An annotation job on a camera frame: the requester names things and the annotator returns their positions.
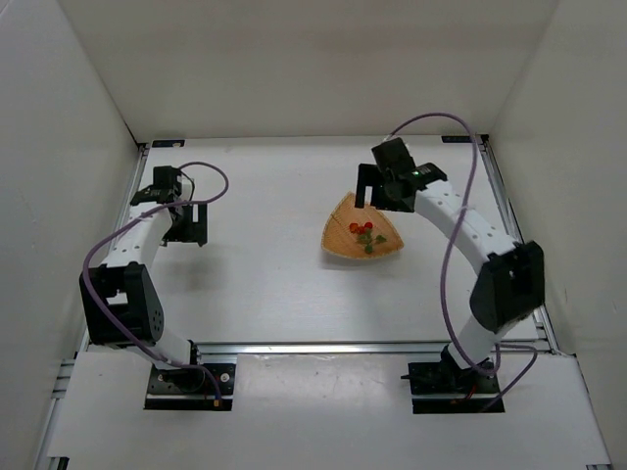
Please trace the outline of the cherry bunch with green leaves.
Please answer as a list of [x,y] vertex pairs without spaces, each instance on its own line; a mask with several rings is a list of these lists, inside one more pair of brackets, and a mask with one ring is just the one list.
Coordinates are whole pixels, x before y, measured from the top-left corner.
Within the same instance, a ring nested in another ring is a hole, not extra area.
[[374,247],[387,242],[387,238],[374,232],[374,225],[372,222],[367,221],[364,224],[359,224],[359,230],[356,233],[350,232],[356,237],[356,242],[362,246],[363,251],[367,255],[374,253]]

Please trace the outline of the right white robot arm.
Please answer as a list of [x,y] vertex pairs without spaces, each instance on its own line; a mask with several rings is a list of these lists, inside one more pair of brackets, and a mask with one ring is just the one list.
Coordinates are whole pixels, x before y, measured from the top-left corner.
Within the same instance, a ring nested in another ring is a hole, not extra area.
[[[521,243],[498,230],[470,208],[434,164],[424,164],[390,179],[374,164],[358,167],[355,206],[365,203],[365,189],[378,209],[413,212],[431,222],[448,239],[440,275],[440,301],[451,344],[447,355],[461,370],[487,374],[481,363],[513,326],[545,303],[544,252],[535,242]],[[453,329],[446,281],[453,249],[476,274],[469,298],[470,318]]]

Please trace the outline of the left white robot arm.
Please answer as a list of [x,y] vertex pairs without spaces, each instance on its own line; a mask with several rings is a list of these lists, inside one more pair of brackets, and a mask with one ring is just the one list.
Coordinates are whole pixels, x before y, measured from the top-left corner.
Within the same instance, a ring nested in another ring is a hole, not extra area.
[[129,350],[156,368],[196,368],[198,349],[168,329],[150,276],[158,249],[169,243],[207,243],[208,211],[190,206],[163,208],[150,202],[130,208],[127,225],[112,235],[113,247],[92,267],[91,258],[108,240],[88,253],[79,276],[88,334],[97,346]]

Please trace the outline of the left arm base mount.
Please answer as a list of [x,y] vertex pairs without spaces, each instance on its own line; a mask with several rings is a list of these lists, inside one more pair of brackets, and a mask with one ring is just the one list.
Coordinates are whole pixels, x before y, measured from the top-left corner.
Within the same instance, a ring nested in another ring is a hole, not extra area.
[[236,362],[205,362],[217,381],[221,400],[216,399],[215,384],[199,370],[158,369],[151,366],[144,408],[166,411],[230,411],[236,382]]

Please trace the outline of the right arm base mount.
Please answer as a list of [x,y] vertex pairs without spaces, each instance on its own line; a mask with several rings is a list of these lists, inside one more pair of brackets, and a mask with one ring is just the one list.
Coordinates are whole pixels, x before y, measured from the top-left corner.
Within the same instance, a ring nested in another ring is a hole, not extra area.
[[410,362],[401,377],[410,384],[413,414],[475,414],[506,411],[498,378],[460,368],[448,349],[438,361]]

